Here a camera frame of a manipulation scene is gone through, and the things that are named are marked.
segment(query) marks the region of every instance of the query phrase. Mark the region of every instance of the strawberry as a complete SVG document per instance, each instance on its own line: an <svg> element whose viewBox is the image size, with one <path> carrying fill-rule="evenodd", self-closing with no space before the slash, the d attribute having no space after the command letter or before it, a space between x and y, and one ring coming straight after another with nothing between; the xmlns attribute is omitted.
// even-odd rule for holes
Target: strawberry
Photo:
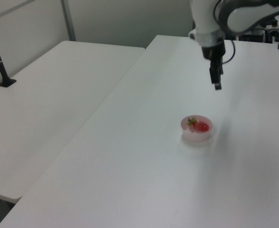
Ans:
<svg viewBox="0 0 279 228"><path fill-rule="evenodd" d="M199 132L207 132L209 130L209 126L205 122L197 120L194 117L192 119L188 118L188 125Z"/></svg>

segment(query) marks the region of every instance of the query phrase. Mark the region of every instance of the bowl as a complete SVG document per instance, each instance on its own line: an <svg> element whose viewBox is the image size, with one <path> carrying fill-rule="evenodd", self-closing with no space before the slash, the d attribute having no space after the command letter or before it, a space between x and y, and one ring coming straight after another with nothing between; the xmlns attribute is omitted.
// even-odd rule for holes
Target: bowl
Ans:
<svg viewBox="0 0 279 228"><path fill-rule="evenodd" d="M188 125L188 119L192 119L193 117L195 119L198 119L198 120L208 124L209 130L207 132L199 132L199 131L195 130L193 127L190 127ZM190 115L190 116L183 118L183 120L181 122L181 127L182 127L182 131L183 131L183 136L186 139L188 139L190 141L194 141L194 142L201 142L201 141L204 141L209 138L211 130L212 130L212 122L207 117L202 116L202 115Z"/></svg>

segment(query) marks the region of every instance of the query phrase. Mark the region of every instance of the wall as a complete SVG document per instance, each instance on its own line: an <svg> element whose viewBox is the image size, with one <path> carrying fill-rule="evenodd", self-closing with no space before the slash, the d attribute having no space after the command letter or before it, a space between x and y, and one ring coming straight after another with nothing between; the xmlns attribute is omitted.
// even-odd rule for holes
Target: wall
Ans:
<svg viewBox="0 0 279 228"><path fill-rule="evenodd" d="M69 0L77 41L146 48L156 35L187 36L189 0Z"/></svg>
<svg viewBox="0 0 279 228"><path fill-rule="evenodd" d="M9 76L68 40L60 0L35 0L0 18L0 54Z"/></svg>

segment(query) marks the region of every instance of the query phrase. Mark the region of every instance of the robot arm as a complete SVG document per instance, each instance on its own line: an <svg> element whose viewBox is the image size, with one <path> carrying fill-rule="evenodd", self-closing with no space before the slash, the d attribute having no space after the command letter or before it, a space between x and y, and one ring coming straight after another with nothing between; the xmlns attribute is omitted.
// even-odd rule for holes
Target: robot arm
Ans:
<svg viewBox="0 0 279 228"><path fill-rule="evenodd" d="M211 61L210 76L221 89L225 34L241 35L262 21L279 15L279 0L190 0L195 30L189 33Z"/></svg>

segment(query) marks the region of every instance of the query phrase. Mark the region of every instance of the cable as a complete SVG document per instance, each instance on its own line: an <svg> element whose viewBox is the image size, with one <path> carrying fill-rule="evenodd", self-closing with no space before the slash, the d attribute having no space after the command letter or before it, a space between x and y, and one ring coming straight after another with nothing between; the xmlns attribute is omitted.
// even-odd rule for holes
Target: cable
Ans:
<svg viewBox="0 0 279 228"><path fill-rule="evenodd" d="M231 42L232 42L232 45L233 45L233 54L232 54L231 58L229 60L223 62L223 64L229 63L235 56L235 44L234 44L233 40Z"/></svg>
<svg viewBox="0 0 279 228"><path fill-rule="evenodd" d="M220 28L221 28L221 25L220 25L219 21L216 19L216 16L215 16L216 8L217 8L217 6L220 4L220 2L221 2L221 0L218 0L218 2L215 4L215 6L214 6L214 8L213 8L213 18L214 18L215 22L216 22L216 23L220 26Z"/></svg>
<svg viewBox="0 0 279 228"><path fill-rule="evenodd" d="M218 0L218 2L215 4L215 6L213 8L213 18L214 18L215 22L220 26L220 28L222 28L222 26L220 25L219 21L216 19L216 16L215 16L216 8L220 4L220 2L221 2L221 0ZM232 54L231 58L229 60L223 62L223 64L229 63L235 56L235 44L234 44L233 40L231 40L231 42L233 45L233 54Z"/></svg>

